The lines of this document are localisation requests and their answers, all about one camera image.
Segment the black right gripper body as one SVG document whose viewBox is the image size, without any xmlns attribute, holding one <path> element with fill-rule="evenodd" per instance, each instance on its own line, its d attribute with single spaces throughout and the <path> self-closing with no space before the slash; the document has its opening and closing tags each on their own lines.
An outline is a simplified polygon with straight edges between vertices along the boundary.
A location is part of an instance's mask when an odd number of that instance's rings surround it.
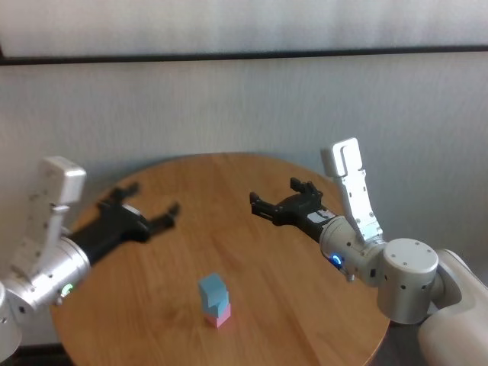
<svg viewBox="0 0 488 366">
<path fill-rule="evenodd" d="M 322 205 L 322 194 L 295 194 L 277 204 L 272 223 L 275 226 L 295 226 L 319 242 L 323 227 L 336 215 Z"/>
</svg>

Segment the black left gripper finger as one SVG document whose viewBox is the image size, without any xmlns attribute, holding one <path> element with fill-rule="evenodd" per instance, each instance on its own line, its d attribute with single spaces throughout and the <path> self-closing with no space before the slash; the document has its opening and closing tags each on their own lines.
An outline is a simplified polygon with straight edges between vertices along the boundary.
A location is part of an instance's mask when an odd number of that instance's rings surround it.
<svg viewBox="0 0 488 366">
<path fill-rule="evenodd" d="M 180 204 L 174 203 L 165 213 L 152 218 L 148 223 L 149 236 L 156 236 L 175 226 L 180 212 Z"/>
<path fill-rule="evenodd" d="M 136 195 L 140 190 L 138 182 L 130 183 L 125 187 L 115 187 L 108 195 L 108 203 L 111 206 L 122 205 L 126 199 Z"/>
</svg>

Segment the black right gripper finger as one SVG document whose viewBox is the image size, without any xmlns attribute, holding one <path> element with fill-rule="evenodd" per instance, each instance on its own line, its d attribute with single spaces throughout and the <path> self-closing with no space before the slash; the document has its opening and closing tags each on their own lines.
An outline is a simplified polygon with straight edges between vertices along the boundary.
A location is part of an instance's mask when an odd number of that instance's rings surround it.
<svg viewBox="0 0 488 366">
<path fill-rule="evenodd" d="M 298 178 L 290 179 L 290 187 L 296 192 L 290 197 L 294 204 L 321 204 L 323 193 L 311 181 L 300 181 Z"/>
<path fill-rule="evenodd" d="M 283 224 L 282 208 L 278 204 L 263 201 L 255 192 L 249 194 L 252 214 L 271 221 L 273 224 Z"/>
</svg>

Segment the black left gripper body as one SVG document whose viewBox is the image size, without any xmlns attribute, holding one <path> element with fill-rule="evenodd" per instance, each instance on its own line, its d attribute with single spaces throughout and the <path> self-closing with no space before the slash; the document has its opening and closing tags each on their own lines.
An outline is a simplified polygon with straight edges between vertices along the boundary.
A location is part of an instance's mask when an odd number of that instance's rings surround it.
<svg viewBox="0 0 488 366">
<path fill-rule="evenodd" d="M 115 204 L 100 208 L 99 215 L 68 236 L 95 265 L 119 245 L 147 242 L 149 221 L 134 207 Z"/>
</svg>

